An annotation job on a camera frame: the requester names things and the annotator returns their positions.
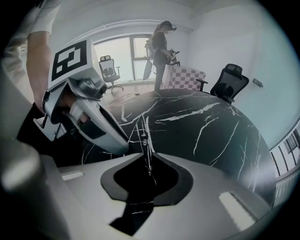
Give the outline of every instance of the floor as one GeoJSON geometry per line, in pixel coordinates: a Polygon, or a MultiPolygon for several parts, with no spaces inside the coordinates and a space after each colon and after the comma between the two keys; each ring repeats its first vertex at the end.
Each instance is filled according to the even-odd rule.
{"type": "Polygon", "coordinates": [[[134,98],[136,94],[143,94],[146,92],[154,91],[154,83],[136,84],[123,86],[124,91],[121,88],[114,88],[113,94],[111,90],[107,90],[103,95],[101,101],[106,105],[108,109],[112,109],[116,106],[120,106],[122,103],[134,98]]]}

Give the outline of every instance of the glass window pane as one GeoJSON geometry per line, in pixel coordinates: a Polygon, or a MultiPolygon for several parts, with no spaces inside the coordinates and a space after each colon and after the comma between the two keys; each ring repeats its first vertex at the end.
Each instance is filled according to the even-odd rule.
{"type": "Polygon", "coordinates": [[[130,43],[129,38],[119,38],[95,45],[98,60],[100,57],[110,55],[114,59],[114,68],[118,74],[117,67],[120,67],[120,79],[116,82],[133,81],[130,43]]]}
{"type": "MultiPolygon", "coordinates": [[[[143,80],[146,63],[147,63],[147,60],[134,61],[135,79],[137,81],[142,81],[143,80]]],[[[152,71],[151,71],[151,74],[150,74],[150,77],[149,77],[148,80],[154,80],[155,76],[156,75],[153,73],[153,66],[152,66],[152,71]]]]}
{"type": "Polygon", "coordinates": [[[135,48],[135,58],[143,58],[146,57],[146,48],[145,44],[148,38],[134,38],[133,45],[135,48]]]}

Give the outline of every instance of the black shirt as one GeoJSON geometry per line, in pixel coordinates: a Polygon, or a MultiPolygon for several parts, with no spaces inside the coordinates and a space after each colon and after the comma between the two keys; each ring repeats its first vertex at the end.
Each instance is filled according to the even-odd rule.
{"type": "Polygon", "coordinates": [[[156,49],[153,64],[165,65],[167,63],[168,57],[164,55],[159,49],[167,50],[167,40],[163,32],[156,33],[152,38],[152,46],[156,49]]]}

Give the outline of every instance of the black marble table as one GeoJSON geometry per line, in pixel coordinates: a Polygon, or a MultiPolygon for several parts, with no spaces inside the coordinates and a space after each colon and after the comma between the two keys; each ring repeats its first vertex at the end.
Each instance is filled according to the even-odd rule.
{"type": "MultiPolygon", "coordinates": [[[[152,151],[218,168],[273,204],[275,173],[269,149],[253,123],[227,102],[198,91],[160,90],[111,112],[136,152],[142,152],[140,141],[148,131],[152,151]]],[[[87,148],[86,155],[92,147],[88,159],[83,155],[85,163],[117,157],[95,146],[87,148]]]]}

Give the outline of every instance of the chair headrest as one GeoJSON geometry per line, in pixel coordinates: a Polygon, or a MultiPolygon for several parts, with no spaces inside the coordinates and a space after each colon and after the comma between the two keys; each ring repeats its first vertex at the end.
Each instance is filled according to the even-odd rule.
{"type": "Polygon", "coordinates": [[[100,57],[100,62],[108,61],[110,59],[111,59],[111,56],[110,55],[106,55],[106,56],[100,57]]]}

